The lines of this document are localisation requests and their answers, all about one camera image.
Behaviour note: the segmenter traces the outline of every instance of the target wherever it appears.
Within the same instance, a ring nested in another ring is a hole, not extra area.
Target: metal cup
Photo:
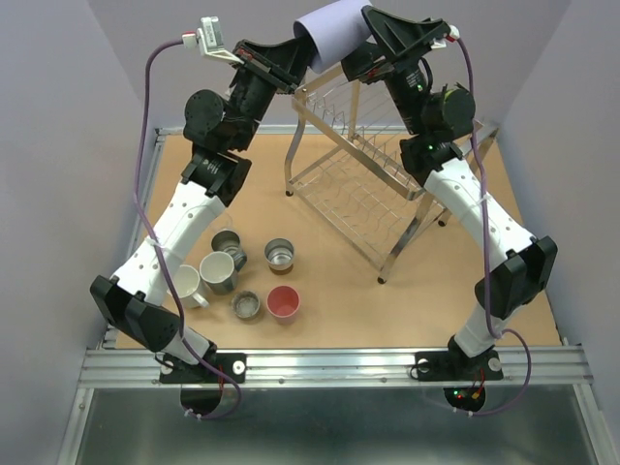
[[[231,230],[221,230],[211,239],[213,252],[226,252],[234,260],[234,269],[239,271],[248,261],[248,256],[241,248],[239,234]]]
[[[234,260],[226,252],[211,252],[200,266],[201,278],[214,294],[226,295],[236,289],[239,275]]]
[[[272,239],[264,247],[264,257],[269,262],[271,271],[276,274],[286,274],[293,269],[295,248],[287,239]]]

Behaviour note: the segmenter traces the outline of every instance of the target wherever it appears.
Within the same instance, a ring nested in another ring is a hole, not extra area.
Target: tan surface
[[[378,272],[339,232],[300,199],[284,196],[284,157],[291,138],[255,137],[250,151],[242,154],[254,164],[228,210],[230,217],[219,218],[187,258],[187,264],[198,267],[211,251],[214,230],[232,226],[249,258],[238,289],[252,290],[261,297],[262,317],[243,323],[229,308],[232,295],[210,294],[208,309],[186,311],[189,325],[223,348],[445,346],[475,303],[473,288],[482,276],[482,258],[474,240],[453,219],[445,228],[432,225],[401,254],[387,284],[378,285]],[[294,175],[332,146],[324,136],[304,136]],[[168,204],[190,153],[184,138],[167,139],[149,207],[151,220]],[[490,190],[519,218],[496,146],[486,166]],[[294,270],[286,276],[273,275],[263,255],[264,245],[277,236],[288,238],[295,247]],[[264,308],[269,290],[281,284],[294,286],[301,294],[301,314],[291,326],[276,324]],[[174,311],[170,297],[165,306]],[[511,327],[531,345],[559,344],[545,295],[523,309]],[[510,338],[504,344],[518,342]],[[121,334],[117,347],[137,344]]]

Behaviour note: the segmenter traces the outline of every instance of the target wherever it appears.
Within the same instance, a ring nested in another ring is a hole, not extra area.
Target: gray wall
[[[558,243],[554,315],[572,343],[583,343],[620,444],[618,17],[618,0],[573,0],[500,144],[524,220]]]
[[[161,42],[195,29],[201,16],[219,16],[228,49],[240,39],[275,44],[292,36],[293,21],[327,0],[227,0],[182,2],[88,0],[137,94],[142,98],[143,63]],[[479,116],[501,120],[530,74],[570,0],[375,0],[378,8],[416,20],[443,17],[456,24],[473,54]],[[466,81],[457,46],[432,54],[435,80]],[[183,124],[183,108],[195,91],[224,93],[233,77],[227,65],[201,60],[194,51],[172,51],[155,65],[154,123]],[[276,98],[264,123],[292,124],[288,98]]]
[[[85,0],[0,15],[0,463],[55,463],[121,258],[140,102]]]

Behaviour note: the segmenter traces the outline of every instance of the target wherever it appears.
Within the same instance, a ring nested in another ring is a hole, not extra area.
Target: wire rack
[[[287,154],[287,195],[296,194],[340,231],[385,283],[395,259],[445,209],[404,171],[409,135],[382,82],[347,82],[336,67],[297,89],[297,131]],[[297,175],[292,163],[306,124],[334,148]]]

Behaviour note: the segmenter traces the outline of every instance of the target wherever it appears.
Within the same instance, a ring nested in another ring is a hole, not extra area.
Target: gray mug
[[[211,239],[213,252],[226,252],[234,260],[234,268],[239,271],[248,261],[248,256],[241,248],[239,234],[231,230],[221,230]]]
[[[233,257],[226,252],[211,252],[204,257],[200,273],[201,279],[217,295],[230,294],[239,280]]]

